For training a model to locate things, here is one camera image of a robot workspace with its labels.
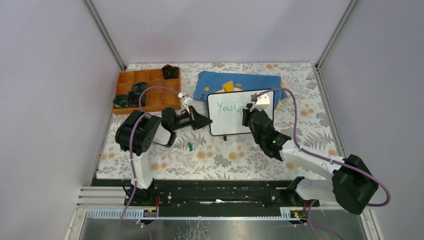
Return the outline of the white board with black frame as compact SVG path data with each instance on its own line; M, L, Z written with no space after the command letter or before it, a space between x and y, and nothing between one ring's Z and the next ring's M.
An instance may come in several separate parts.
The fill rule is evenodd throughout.
M213 121L210 126L212 136L228 136L238 134L266 134L273 128L275 97L272 91L265 92L270 97L270 105L264 110L267 119L262 123L245 127L242 125L243 108L253 105L251 95L265 92L261 90L244 90L234 92L213 93L207 97L209 118Z

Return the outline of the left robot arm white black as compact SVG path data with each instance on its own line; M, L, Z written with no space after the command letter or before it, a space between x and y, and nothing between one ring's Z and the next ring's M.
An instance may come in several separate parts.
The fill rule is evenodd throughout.
M115 142L124 152L129 152L131 184L138 190L136 199L144 206L152 204L155 192L150 185L153 175L148 169L149 148L153 143L171 147L176 139L176 131L191 127L199 130L213 121L196 111L193 106L177 114L172 107L164 108L160 116L134 110L120 125L115 134Z

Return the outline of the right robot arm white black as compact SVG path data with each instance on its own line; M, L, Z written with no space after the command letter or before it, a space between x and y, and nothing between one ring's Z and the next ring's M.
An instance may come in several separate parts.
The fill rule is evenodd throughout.
M254 142L270 158L298 164L323 177L311 180L297 177L287 191L287 201L293 206L305 200L338 203L354 215L360 215L370 204L379 185L363 160L351 154L347 158L325 155L302 147L293 138L275 130L274 122L264 110L249 103L242 109L242 125L248 127Z

